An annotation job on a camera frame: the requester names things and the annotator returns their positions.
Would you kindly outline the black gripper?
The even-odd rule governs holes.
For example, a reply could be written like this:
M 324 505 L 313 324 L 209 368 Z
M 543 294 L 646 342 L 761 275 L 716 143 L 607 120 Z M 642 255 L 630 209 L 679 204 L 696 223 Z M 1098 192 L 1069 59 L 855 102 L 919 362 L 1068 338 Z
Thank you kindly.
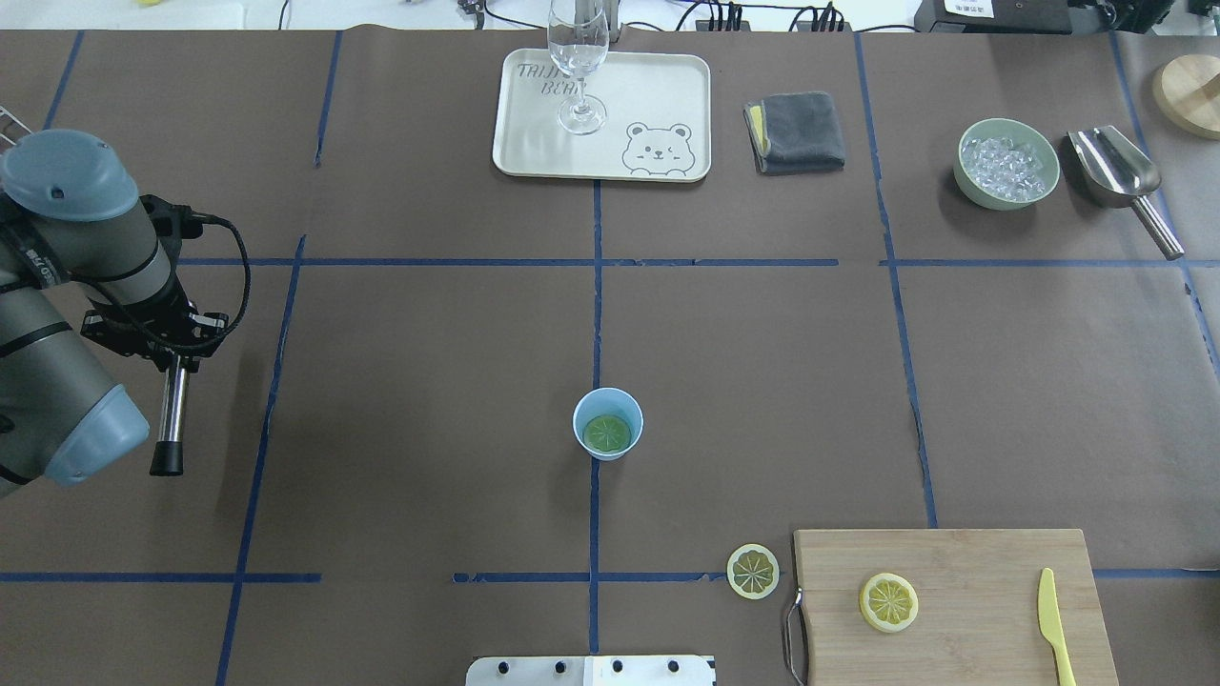
M 142 195 L 133 209 L 135 226 L 152 231 L 155 251 L 118 276 L 81 273 L 81 287 L 94 305 L 82 322 L 84 338 L 121 356 L 143 356 L 160 371 L 182 363 L 196 374 L 231 334 L 226 312 L 201 312 L 178 277 L 183 240 L 200 238 L 206 226 L 231 227 L 216 214 L 196 212 L 156 195 Z

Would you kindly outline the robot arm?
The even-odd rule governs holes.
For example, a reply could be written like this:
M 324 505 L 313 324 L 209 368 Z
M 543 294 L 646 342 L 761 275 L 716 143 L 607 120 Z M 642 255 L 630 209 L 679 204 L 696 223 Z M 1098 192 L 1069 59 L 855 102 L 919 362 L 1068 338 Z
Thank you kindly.
M 2 123 L 2 496 L 72 486 L 146 439 L 183 474 L 185 394 L 246 312 L 206 312 L 181 248 L 227 221 L 144 194 L 99 135 Z

